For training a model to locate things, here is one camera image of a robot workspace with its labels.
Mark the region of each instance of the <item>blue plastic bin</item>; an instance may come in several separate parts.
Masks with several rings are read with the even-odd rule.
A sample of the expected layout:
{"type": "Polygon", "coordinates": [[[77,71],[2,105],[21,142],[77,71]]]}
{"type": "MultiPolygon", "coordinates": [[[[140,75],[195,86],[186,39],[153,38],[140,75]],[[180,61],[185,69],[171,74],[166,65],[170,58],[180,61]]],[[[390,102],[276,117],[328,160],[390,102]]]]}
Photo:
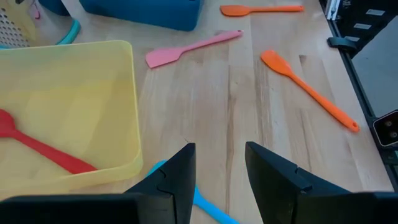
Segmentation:
{"type": "Polygon", "coordinates": [[[191,31],[203,0],[80,0],[85,11],[101,16],[191,31]]]}

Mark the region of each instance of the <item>silicone spatula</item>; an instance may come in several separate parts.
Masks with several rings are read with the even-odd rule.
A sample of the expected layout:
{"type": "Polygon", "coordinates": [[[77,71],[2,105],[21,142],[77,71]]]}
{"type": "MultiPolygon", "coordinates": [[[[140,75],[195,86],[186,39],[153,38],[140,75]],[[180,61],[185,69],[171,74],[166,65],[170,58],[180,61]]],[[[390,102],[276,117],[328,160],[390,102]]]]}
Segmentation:
{"type": "MultiPolygon", "coordinates": [[[[166,161],[159,161],[146,175],[149,176],[155,172],[159,167],[161,167],[166,161]]],[[[233,218],[225,214],[215,205],[207,201],[199,192],[198,186],[195,186],[195,193],[193,195],[193,204],[203,209],[209,216],[213,217],[216,221],[221,224],[238,224],[233,218]]]]}
{"type": "Polygon", "coordinates": [[[303,6],[247,7],[240,5],[220,6],[226,16],[246,16],[251,12],[302,12],[303,6]]]}
{"type": "Polygon", "coordinates": [[[266,50],[261,54],[262,61],[267,64],[275,72],[285,75],[293,80],[298,86],[303,88],[314,100],[324,107],[332,116],[334,116],[338,121],[345,125],[348,129],[353,132],[359,131],[358,124],[351,119],[344,111],[340,110],[337,106],[331,103],[328,99],[318,94],[313,88],[307,85],[303,80],[296,76],[291,69],[290,65],[275,51],[266,50]]]}
{"type": "Polygon", "coordinates": [[[14,118],[5,110],[0,109],[0,138],[13,138],[31,147],[72,174],[80,174],[97,170],[92,165],[67,153],[54,149],[35,140],[16,129],[14,118]]]}
{"type": "Polygon", "coordinates": [[[210,44],[215,44],[218,42],[230,40],[236,37],[242,36],[243,31],[242,30],[236,30],[236,31],[229,31],[229,32],[224,32],[222,34],[216,35],[208,40],[202,40],[199,41],[195,44],[186,46],[186,47],[174,47],[174,48],[165,48],[165,49],[156,49],[154,51],[149,52],[145,59],[147,61],[147,64],[150,68],[155,68],[161,65],[165,65],[170,62],[174,62],[178,60],[181,56],[186,51],[197,49],[199,47],[204,47],[210,44]]]}

